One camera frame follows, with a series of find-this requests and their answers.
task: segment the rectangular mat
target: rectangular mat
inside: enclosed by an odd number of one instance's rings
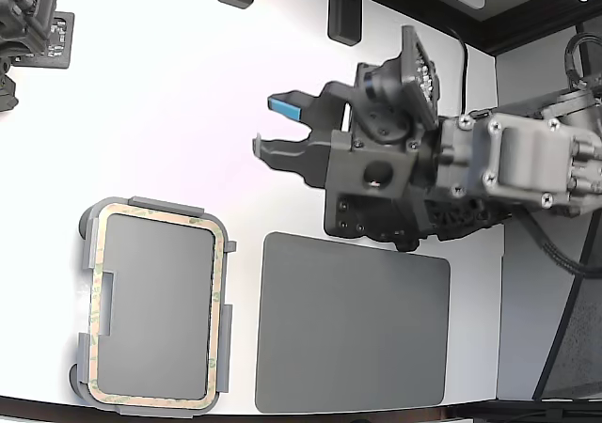
[[[287,414],[438,405],[449,298],[445,259],[268,235],[257,408]]]

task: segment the gray wall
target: gray wall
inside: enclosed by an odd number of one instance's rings
[[[575,33],[574,28],[567,29],[500,55],[496,64],[499,104],[566,88],[564,49]],[[578,259],[590,219],[590,215],[575,220],[543,215],[539,221],[566,254]],[[498,398],[530,400],[573,278],[542,254],[517,222],[506,225],[504,248]]]
[[[575,28],[568,28],[498,56],[498,104],[521,102],[566,88],[564,49],[575,33]]]

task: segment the screw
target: screw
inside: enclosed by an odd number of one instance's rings
[[[554,205],[554,197],[550,193],[544,193],[542,195],[542,208],[551,209]]]
[[[467,190],[462,188],[460,185],[455,185],[451,188],[451,196],[459,199],[467,195]]]
[[[498,181],[498,176],[496,176],[493,172],[485,172],[483,174],[483,183],[485,186],[493,186]]]
[[[552,119],[550,119],[547,122],[547,126],[549,127],[549,129],[552,132],[556,132],[558,129],[561,128],[561,122],[559,120],[557,120],[555,117],[553,117]]]
[[[462,115],[459,119],[458,119],[458,127],[460,128],[460,130],[472,130],[472,127],[474,126],[474,119],[468,115]]]
[[[489,124],[489,132],[491,134],[498,134],[501,131],[501,124],[496,120],[491,121]]]
[[[407,148],[410,150],[416,150],[419,147],[420,147],[420,141],[416,141],[415,139],[412,139],[407,142]]]

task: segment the black robotic part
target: black robotic part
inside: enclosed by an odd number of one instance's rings
[[[50,29],[49,45],[38,54],[19,55],[12,58],[12,64],[20,68],[67,69],[71,64],[71,44],[75,14],[55,12]]]

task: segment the black metal frame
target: black metal frame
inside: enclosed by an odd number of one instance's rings
[[[253,0],[219,0],[247,8]],[[554,34],[602,14],[602,0],[530,0],[479,22],[441,0],[373,0],[451,34],[490,55]],[[361,40],[361,0],[329,0],[328,36],[347,45]]]

